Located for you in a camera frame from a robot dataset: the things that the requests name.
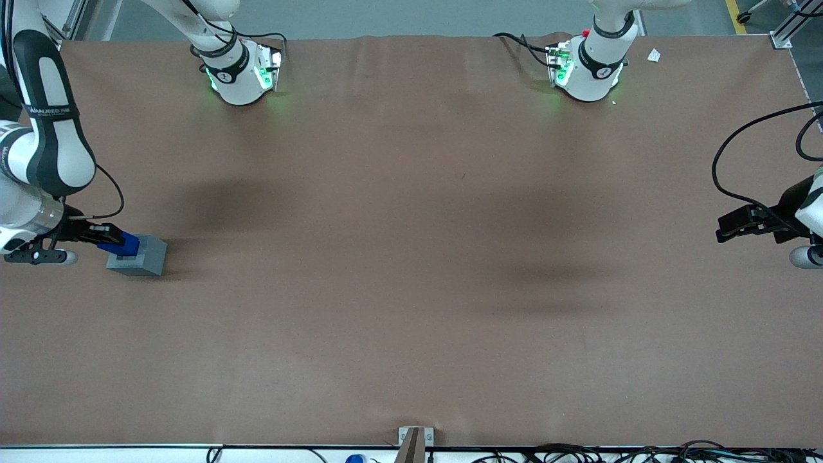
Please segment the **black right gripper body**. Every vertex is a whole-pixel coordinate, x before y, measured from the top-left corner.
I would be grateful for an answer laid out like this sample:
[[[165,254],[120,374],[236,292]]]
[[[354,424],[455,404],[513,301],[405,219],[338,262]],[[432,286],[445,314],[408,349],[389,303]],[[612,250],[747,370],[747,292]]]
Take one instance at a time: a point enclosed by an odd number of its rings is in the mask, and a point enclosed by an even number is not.
[[[58,225],[58,241],[74,241],[96,245],[99,238],[93,229],[97,224],[87,219],[74,219],[82,216],[82,211],[64,205],[64,216]]]

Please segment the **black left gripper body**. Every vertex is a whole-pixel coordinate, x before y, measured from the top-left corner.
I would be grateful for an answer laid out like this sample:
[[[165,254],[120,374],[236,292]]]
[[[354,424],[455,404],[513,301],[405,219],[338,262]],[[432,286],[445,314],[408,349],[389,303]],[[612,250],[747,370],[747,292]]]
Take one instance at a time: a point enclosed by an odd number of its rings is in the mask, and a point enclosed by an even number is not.
[[[810,194],[814,179],[814,176],[809,176],[787,188],[776,205],[759,205],[761,228],[758,234],[773,235],[777,244],[802,238],[808,239],[811,245],[817,245],[818,234],[795,217]]]

